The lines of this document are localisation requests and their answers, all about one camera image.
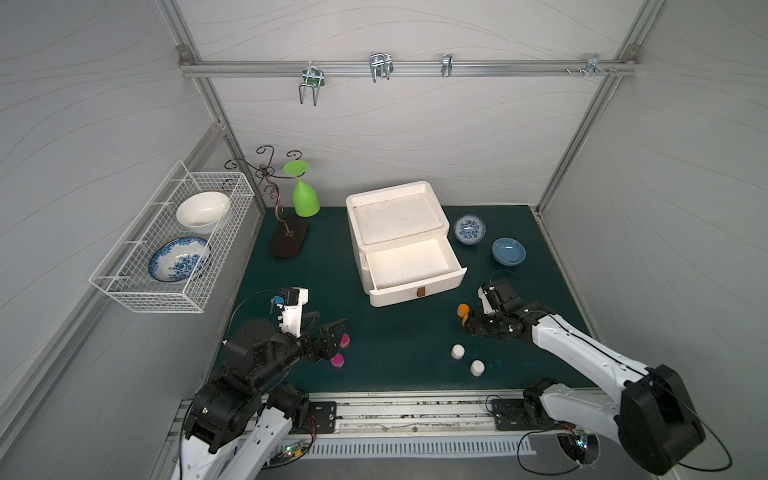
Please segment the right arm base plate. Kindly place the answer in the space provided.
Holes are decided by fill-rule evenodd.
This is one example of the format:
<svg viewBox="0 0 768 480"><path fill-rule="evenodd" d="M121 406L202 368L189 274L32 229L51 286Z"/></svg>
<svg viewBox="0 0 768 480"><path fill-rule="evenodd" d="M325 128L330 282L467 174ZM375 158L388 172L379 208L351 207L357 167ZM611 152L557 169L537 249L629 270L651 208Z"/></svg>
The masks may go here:
<svg viewBox="0 0 768 480"><path fill-rule="evenodd" d="M524 399L505 399L494 396L486 402L486 409L497 431L528 431L537 428L532 415L533 410Z"/></svg>

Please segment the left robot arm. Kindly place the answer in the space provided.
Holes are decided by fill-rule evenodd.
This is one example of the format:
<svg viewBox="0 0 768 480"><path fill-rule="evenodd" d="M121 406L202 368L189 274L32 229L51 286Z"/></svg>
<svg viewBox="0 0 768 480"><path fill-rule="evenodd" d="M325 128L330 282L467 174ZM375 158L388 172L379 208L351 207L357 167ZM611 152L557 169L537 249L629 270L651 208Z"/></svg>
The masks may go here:
<svg viewBox="0 0 768 480"><path fill-rule="evenodd" d="M253 479L290 465L314 446L318 428L306 393L288 383L300 360L343 363L345 319L300 336L267 319L244 323L224 345L225 360L194 395L179 434L175 479Z"/></svg>

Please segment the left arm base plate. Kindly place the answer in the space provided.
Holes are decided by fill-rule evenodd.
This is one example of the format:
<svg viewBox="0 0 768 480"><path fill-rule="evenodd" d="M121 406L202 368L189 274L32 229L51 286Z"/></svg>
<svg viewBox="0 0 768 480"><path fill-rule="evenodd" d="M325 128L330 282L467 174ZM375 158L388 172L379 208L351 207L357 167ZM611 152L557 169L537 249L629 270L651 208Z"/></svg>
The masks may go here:
<svg viewBox="0 0 768 480"><path fill-rule="evenodd" d="M302 428L315 435L333 434L336 431L337 409L335 401L310 401Z"/></svg>

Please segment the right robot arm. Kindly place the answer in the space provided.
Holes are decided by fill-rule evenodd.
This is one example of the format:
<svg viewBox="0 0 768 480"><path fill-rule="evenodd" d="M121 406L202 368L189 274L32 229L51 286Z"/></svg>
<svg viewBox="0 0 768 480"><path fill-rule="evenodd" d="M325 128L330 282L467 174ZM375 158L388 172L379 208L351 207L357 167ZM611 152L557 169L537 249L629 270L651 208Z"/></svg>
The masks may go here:
<svg viewBox="0 0 768 480"><path fill-rule="evenodd" d="M644 470L664 475L706 439L681 376L652 368L585 336L561 315L532 304L506 314L462 316L473 336L527 341L560 358L600 389L578 392L553 379L525 389L522 416L537 430L583 427L621 445Z"/></svg>

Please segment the white three-drawer cabinet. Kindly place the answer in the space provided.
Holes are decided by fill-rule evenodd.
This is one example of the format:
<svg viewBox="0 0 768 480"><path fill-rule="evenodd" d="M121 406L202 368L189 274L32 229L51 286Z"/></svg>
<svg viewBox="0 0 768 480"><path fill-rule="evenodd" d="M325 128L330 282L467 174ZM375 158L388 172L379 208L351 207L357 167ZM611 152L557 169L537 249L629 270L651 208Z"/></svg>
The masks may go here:
<svg viewBox="0 0 768 480"><path fill-rule="evenodd" d="M449 221L428 182L353 194L346 209L355 262L373 307L461 285L467 268L454 253Z"/></svg>

